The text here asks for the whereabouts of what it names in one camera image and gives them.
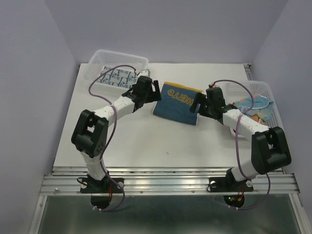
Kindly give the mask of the yellow tiger towel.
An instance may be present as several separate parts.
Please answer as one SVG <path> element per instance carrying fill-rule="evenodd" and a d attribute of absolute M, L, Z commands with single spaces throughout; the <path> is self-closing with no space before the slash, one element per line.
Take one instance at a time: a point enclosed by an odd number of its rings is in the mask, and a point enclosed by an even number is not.
<path fill-rule="evenodd" d="M 155 104 L 152 114 L 167 120 L 196 126 L 198 114 L 190 112 L 190 107 L 197 93 L 202 93 L 202 90 L 165 82 L 160 92 L 161 100 Z"/>

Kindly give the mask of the blue white patterned towel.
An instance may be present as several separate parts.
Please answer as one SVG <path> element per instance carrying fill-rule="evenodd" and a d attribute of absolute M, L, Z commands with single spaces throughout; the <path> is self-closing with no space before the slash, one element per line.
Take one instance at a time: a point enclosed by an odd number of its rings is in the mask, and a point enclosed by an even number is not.
<path fill-rule="evenodd" d="M 128 67 L 120 67 L 103 75 L 98 82 L 103 85 L 130 89 L 133 84 L 136 84 L 137 75 Z"/>

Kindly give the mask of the light blue orange towel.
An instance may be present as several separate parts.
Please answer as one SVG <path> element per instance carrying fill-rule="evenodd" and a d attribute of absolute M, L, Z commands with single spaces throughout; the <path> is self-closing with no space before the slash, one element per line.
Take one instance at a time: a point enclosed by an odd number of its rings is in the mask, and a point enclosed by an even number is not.
<path fill-rule="evenodd" d="M 254 121 L 266 125 L 273 113 L 274 102 L 265 96 L 256 94 L 253 95 L 253 102 L 251 97 L 247 97 L 234 102 L 234 106 Z"/>

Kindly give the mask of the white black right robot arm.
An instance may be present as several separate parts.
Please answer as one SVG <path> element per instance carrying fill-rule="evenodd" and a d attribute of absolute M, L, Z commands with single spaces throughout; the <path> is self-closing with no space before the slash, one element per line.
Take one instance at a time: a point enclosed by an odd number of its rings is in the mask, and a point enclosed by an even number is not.
<path fill-rule="evenodd" d="M 251 157 L 226 171 L 225 176 L 211 177 L 207 187 L 211 193 L 253 191 L 252 179 L 289 165 L 292 161 L 284 130 L 257 123 L 232 104 L 226 104 L 219 87 L 206 94 L 196 93 L 190 112 L 212 118 L 235 129 L 251 142 Z"/>

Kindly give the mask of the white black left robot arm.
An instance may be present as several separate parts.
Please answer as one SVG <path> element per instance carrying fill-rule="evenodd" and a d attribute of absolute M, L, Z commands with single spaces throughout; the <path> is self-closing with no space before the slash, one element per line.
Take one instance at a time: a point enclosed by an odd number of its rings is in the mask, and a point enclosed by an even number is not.
<path fill-rule="evenodd" d="M 103 161 L 108 147 L 108 128 L 117 126 L 117 121 L 140 109 L 144 104 L 161 100 L 159 83 L 148 76 L 139 76 L 136 84 L 116 101 L 95 110 L 80 113 L 71 142 L 81 153 L 87 166 L 87 176 L 78 178 L 83 194 L 107 193 L 117 187 Z"/>

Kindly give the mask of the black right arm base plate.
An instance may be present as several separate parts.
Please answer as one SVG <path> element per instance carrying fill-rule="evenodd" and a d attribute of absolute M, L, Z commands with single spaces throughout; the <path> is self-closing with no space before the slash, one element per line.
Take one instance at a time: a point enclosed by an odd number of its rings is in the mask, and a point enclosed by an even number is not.
<path fill-rule="evenodd" d="M 234 192 L 253 192 L 252 185 L 246 184 L 247 180 L 237 182 L 228 180 L 226 177 L 211 177 L 207 186 L 210 193 L 234 193 Z"/>

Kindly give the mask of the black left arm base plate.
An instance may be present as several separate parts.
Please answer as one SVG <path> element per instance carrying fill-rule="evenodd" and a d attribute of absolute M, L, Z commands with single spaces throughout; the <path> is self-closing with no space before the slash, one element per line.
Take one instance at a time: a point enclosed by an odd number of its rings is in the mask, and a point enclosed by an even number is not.
<path fill-rule="evenodd" d="M 103 180 L 95 180 L 92 177 L 78 177 L 82 194 L 121 194 L 121 188 L 115 185 L 110 179 L 105 177 Z"/>

